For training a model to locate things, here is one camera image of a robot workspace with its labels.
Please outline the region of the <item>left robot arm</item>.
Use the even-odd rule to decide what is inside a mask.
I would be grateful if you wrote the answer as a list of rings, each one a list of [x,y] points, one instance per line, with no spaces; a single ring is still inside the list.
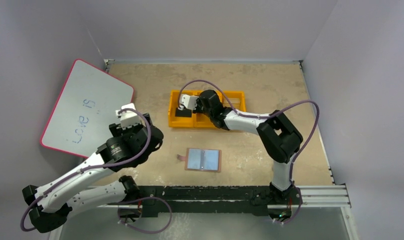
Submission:
[[[126,108],[117,111],[120,123],[109,126],[112,137],[97,147],[80,165],[43,186],[22,190],[28,207],[20,220],[24,232],[48,233],[69,218],[105,205],[140,201],[140,190],[131,176],[90,189],[96,181],[123,168],[145,163],[163,144],[162,131],[153,125],[149,113]]]

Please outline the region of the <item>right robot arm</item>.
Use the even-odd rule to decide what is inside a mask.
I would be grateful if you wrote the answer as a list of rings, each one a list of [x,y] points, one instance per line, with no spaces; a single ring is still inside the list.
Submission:
[[[207,116],[218,129],[252,133],[260,137],[273,160],[272,194],[280,197],[293,189],[293,160],[303,141],[301,133],[288,117],[278,110],[270,114],[255,114],[225,106],[214,90],[199,95],[182,95],[179,106]]]

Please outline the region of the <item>brown leather card holder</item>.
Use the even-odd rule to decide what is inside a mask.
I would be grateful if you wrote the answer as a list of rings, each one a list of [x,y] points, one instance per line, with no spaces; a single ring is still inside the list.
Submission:
[[[184,162],[187,171],[221,172],[221,154],[219,149],[187,148],[186,155],[176,155]]]

